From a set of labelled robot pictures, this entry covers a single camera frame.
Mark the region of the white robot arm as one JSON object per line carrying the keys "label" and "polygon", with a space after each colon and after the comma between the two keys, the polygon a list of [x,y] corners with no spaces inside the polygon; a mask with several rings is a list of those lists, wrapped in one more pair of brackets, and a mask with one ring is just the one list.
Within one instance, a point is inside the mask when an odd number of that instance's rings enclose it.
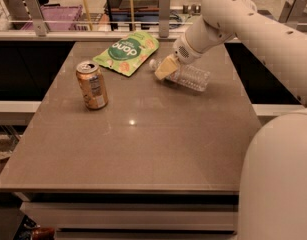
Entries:
{"label": "white robot arm", "polygon": [[237,240],[307,240],[307,35],[258,13],[251,0],[202,0],[200,17],[159,62],[158,79],[232,38],[251,53],[233,59],[252,97],[297,101],[252,139],[239,188]]}

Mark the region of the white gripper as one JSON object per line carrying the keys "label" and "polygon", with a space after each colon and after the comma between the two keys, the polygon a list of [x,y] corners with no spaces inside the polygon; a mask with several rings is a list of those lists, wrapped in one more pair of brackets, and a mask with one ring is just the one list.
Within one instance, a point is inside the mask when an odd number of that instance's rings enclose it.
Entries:
{"label": "white gripper", "polygon": [[156,61],[155,76],[159,80],[177,71],[180,67],[179,61],[183,64],[191,64],[202,56],[189,45],[184,34],[174,42],[173,52],[174,54],[168,55],[163,60]]}

